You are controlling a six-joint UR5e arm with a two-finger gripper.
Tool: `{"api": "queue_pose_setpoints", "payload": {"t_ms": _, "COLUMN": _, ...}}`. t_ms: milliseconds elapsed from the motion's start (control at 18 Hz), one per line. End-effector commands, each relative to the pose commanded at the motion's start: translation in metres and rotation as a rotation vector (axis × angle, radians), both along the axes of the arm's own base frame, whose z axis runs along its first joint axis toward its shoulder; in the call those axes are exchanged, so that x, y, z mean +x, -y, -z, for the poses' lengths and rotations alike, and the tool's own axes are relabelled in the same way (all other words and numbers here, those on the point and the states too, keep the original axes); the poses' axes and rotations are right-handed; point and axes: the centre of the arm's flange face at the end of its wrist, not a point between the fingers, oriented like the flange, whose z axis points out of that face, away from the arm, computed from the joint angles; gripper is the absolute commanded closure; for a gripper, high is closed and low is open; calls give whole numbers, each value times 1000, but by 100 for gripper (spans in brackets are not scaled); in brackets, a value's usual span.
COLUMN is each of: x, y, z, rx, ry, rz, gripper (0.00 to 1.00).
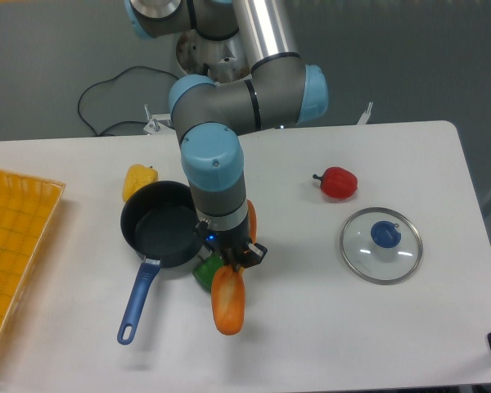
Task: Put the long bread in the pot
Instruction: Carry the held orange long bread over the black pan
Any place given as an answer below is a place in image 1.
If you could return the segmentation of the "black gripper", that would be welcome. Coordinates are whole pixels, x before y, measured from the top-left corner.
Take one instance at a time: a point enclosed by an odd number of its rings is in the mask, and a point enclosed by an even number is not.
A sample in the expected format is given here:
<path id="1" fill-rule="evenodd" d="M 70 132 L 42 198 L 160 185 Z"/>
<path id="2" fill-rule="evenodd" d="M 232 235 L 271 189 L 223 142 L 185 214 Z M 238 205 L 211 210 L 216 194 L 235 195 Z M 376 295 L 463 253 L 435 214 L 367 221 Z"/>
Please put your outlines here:
<path id="1" fill-rule="evenodd" d="M 194 231 L 211 251 L 223 259 L 225 265 L 233 266 L 236 272 L 260 264 L 268 253 L 265 246 L 251 241 L 248 221 L 227 231 L 210 229 L 207 222 L 200 221 Z"/>

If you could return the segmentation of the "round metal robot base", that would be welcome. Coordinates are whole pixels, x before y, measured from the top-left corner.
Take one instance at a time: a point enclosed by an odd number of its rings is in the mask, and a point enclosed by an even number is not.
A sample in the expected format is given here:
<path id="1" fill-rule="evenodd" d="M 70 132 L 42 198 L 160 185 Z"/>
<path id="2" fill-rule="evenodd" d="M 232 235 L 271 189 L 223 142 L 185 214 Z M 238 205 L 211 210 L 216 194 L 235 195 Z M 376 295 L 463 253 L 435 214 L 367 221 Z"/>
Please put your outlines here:
<path id="1" fill-rule="evenodd" d="M 176 57 L 186 75 L 205 75 L 219 84 L 247 78 L 250 66 L 239 33 L 224 40 L 209 40 L 196 30 L 178 39 Z"/>

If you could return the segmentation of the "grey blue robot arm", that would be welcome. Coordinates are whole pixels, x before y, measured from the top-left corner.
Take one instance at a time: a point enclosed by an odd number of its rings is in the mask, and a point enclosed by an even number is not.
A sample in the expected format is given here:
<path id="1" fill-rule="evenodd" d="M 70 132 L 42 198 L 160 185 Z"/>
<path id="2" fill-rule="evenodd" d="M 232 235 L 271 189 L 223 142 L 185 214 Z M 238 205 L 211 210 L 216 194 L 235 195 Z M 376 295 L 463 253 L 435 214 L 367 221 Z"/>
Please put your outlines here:
<path id="1" fill-rule="evenodd" d="M 239 137 L 322 116 L 324 74 L 302 61 L 281 1 L 128 1 L 125 8 L 144 38 L 192 31 L 214 42 L 240 39 L 245 75 L 228 83 L 185 75 L 169 92 L 169 111 L 200 237 L 234 270 L 259 264 L 267 250 L 250 235 Z"/>

